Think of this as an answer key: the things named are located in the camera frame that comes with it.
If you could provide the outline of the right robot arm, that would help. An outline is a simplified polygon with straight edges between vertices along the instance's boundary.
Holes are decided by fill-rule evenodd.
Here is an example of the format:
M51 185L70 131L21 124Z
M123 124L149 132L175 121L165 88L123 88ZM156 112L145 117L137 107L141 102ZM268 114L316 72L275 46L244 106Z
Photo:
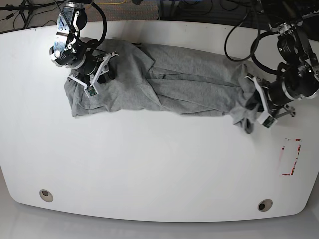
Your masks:
M80 38L80 31L87 24L85 5L91 5L102 17L102 35L100 39L87 42ZM66 0L64 7L58 7L57 33L50 48L51 60L59 67L71 69L69 79L92 89L96 83L103 84L116 77L110 66L110 59L116 53L107 53L98 47L102 45L107 33L106 16L92 0Z

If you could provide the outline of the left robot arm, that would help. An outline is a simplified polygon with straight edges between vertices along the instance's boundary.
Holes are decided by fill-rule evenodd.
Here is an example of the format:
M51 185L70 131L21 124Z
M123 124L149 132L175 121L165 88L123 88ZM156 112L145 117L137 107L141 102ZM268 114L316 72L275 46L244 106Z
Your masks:
M312 99L319 90L319 61L302 29L302 7L314 7L316 3L262 0L260 5L269 20L270 31L260 34L254 40L251 53L255 53L261 39L277 35L277 49L284 60L273 70L261 64L255 55L251 57L260 69L276 76L273 82L253 77L262 103L262 112L257 121L270 128L279 117L287 114L295 116L295 109L288 105L289 102L302 98Z

